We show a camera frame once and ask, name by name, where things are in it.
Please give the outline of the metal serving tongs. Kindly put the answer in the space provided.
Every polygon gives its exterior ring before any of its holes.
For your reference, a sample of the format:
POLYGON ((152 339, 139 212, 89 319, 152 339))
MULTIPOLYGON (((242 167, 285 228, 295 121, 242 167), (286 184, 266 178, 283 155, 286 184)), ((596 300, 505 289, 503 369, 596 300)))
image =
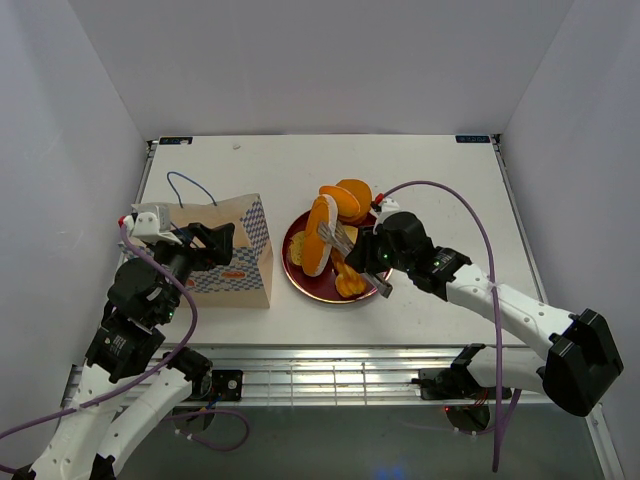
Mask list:
MULTIPOLYGON (((337 249, 344 258, 351 253, 354 247, 354 243, 340 222, 337 222, 336 226, 331 229, 327 223, 320 221, 317 227, 317 233, 325 243, 337 249)), ((390 296, 393 287, 384 277, 369 273, 361 273, 361 276, 372 284, 382 297, 388 298, 390 296)))

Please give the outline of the paper bag with blue checks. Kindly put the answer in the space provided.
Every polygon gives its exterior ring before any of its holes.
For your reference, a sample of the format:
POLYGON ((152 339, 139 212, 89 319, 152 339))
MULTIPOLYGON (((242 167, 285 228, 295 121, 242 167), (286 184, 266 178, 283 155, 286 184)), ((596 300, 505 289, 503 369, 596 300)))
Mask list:
POLYGON ((187 286, 180 284, 167 268, 153 259, 152 246, 129 237, 121 248, 126 261, 117 270, 108 291, 113 306, 140 320, 146 315, 165 323, 178 307, 195 304, 199 308, 267 308, 272 290, 273 252, 261 197, 257 193, 226 200, 211 199, 206 204, 168 204, 171 231, 189 245, 180 227, 201 223, 215 228, 235 225, 233 258, 207 272, 194 272, 187 286))

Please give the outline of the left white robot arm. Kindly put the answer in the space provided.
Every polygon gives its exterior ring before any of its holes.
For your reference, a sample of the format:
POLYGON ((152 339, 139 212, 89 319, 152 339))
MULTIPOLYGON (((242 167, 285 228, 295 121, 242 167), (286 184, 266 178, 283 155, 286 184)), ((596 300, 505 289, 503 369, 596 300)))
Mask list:
POLYGON ((134 256, 116 271, 70 406, 53 416, 53 438, 15 479, 114 479, 178 403, 211 390, 210 361, 184 341, 149 363, 165 340, 160 326, 180 302, 197 308, 186 289, 190 275, 230 264, 234 224, 175 231, 140 213, 121 218, 119 227, 134 256))

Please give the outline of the long orange bread loaf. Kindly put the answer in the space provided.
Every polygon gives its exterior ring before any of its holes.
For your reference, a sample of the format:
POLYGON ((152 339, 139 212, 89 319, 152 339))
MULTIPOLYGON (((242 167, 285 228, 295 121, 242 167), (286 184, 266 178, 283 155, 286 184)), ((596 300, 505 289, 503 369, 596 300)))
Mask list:
POLYGON ((331 245, 318 233, 318 226, 324 223, 331 233, 336 230, 338 207, 336 201, 327 194, 320 194, 313 202, 304 230, 302 248, 302 269, 310 277, 319 276, 330 256, 331 245))

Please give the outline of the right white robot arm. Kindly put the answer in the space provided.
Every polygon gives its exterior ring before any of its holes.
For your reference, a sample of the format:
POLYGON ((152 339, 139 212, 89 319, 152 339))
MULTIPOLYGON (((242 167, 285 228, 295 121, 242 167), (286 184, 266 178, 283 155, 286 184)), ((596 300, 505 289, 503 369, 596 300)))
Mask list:
POLYGON ((360 228, 346 263, 370 275, 402 272, 419 290, 491 321, 526 345, 524 351, 481 343, 464 347, 448 368, 418 379, 430 395, 462 399, 482 390, 491 397, 524 390, 585 417, 624 370, 600 313, 572 313, 497 284, 467 256, 434 245, 412 213, 385 213, 360 228))

